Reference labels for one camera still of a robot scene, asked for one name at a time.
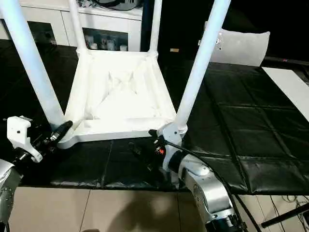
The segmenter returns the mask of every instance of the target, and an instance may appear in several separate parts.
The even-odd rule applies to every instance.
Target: cabinet door
[[[36,42],[69,45],[60,11],[31,7],[22,9]],[[1,15],[0,19],[0,39],[10,39]]]
[[[70,46],[77,46],[73,23],[69,12],[61,12]],[[128,51],[140,51],[141,21],[79,13],[85,40],[92,48],[118,51],[121,45]]]

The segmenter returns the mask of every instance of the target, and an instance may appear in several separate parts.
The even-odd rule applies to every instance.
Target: white pipe
[[[154,5],[155,6],[154,6],[153,24],[151,28],[151,38],[149,47],[150,52],[156,52],[158,49],[162,0],[155,0]]]
[[[198,90],[204,78],[209,60],[218,38],[219,30],[222,27],[230,3],[231,0],[215,0],[213,3],[211,14],[209,16],[208,23],[202,37],[201,45],[197,51],[197,56],[195,58],[189,80],[185,87],[183,98],[175,119],[178,130],[183,135],[188,129],[186,124],[197,97]]]
[[[63,112],[18,0],[0,0],[0,12],[2,12],[11,38],[13,39],[46,118],[51,127],[55,129],[65,121]]]
[[[75,37],[77,40],[77,52],[81,52],[82,50],[87,49],[87,46],[85,43],[83,28],[79,20],[78,6],[76,0],[69,0],[69,4],[70,4],[70,13],[73,21]]]

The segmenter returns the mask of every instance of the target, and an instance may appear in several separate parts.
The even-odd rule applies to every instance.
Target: beige floor tile
[[[261,207],[260,207],[260,204],[257,200],[257,197],[256,196],[250,196],[250,195],[240,195],[240,198],[245,203],[246,207],[249,209],[249,211],[252,214],[256,223],[260,226],[260,224],[265,220],[265,217],[263,215],[263,212],[261,210]],[[247,213],[241,207],[241,205],[237,201],[237,199],[236,198],[234,198],[234,199],[235,199],[237,209],[239,210],[239,213],[240,213],[242,220],[247,224],[248,231],[249,232],[255,232],[256,229],[255,229],[253,223],[251,222],[250,218],[248,217]],[[260,226],[260,228],[263,232],[269,232],[268,228],[262,229],[261,226]]]
[[[182,232],[205,232],[194,198],[190,192],[178,193],[179,216]]]
[[[11,232],[79,232],[89,190],[17,188]]]
[[[81,231],[179,232],[176,193],[92,190]]]
[[[261,205],[262,211],[265,215],[266,220],[272,219],[276,216],[275,209],[271,202],[270,196],[257,196],[259,203]],[[280,214],[286,213],[292,209],[295,209],[295,203],[287,203],[285,202],[281,196],[272,196],[272,199],[279,211]],[[303,201],[304,198],[299,196],[298,199]],[[283,227],[286,232],[303,232],[303,227],[299,222],[297,217],[292,217],[286,221],[282,222]],[[280,224],[275,224],[269,227],[270,232],[282,232],[282,228]]]

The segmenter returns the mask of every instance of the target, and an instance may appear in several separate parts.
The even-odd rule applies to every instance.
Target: black pole
[[[277,224],[279,222],[282,222],[282,221],[284,221],[286,219],[289,219],[289,218],[292,218],[294,216],[297,216],[298,214],[303,213],[303,212],[305,212],[307,210],[309,210],[309,203],[307,203],[305,205],[302,205],[302,206],[300,206],[300,207],[298,207],[296,209],[293,209],[293,210],[291,210],[291,211],[289,211],[289,212],[287,212],[285,214],[282,214],[282,215],[280,215],[278,217],[275,217],[275,218],[273,218],[271,220],[263,222],[261,225],[262,225],[263,228],[266,228],[268,226],[271,226],[271,225]]]

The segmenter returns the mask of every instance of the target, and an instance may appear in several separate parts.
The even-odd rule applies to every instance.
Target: black padded mat
[[[65,110],[77,56],[74,47],[39,45]],[[45,121],[18,54],[0,41],[1,118],[24,115]],[[192,61],[161,65],[175,108]],[[185,146],[195,150],[242,194],[309,194],[309,123],[260,68],[210,64],[188,122]],[[10,160],[6,122],[0,123],[1,158]],[[87,189],[175,190],[148,171],[128,143],[151,147],[150,138],[76,144],[36,165],[23,185]]]

